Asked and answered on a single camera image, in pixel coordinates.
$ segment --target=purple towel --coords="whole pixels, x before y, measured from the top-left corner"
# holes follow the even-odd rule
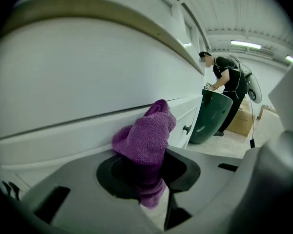
[[[142,118],[122,128],[112,139],[114,151],[135,164],[135,184],[140,203],[148,208],[157,206],[165,183],[160,176],[169,133],[176,125],[167,102],[155,102]]]

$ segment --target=black t-shirt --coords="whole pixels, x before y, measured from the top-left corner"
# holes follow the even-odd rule
[[[221,73],[226,69],[229,70],[230,80],[225,84],[225,91],[237,91],[247,93],[247,85],[244,75],[236,69],[233,61],[224,57],[216,57],[214,59],[213,72],[218,79],[221,77]]]

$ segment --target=person's hand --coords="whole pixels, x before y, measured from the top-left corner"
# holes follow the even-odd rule
[[[213,86],[209,86],[208,90],[215,91],[215,88]]]

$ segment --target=green container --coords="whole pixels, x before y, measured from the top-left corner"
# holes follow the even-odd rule
[[[207,89],[202,90],[202,104],[197,117],[190,143],[202,144],[214,135],[225,121],[232,99]]]

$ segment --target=person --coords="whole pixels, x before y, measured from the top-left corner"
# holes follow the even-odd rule
[[[217,79],[216,83],[208,89],[214,91],[221,86],[225,86],[223,94],[233,100],[233,104],[225,121],[214,134],[215,136],[222,137],[224,136],[224,130],[232,122],[247,93],[247,83],[244,74],[237,70],[234,61],[224,57],[213,57],[208,52],[200,52],[199,56],[202,62],[205,62],[206,67],[211,67],[213,65],[213,72]]]

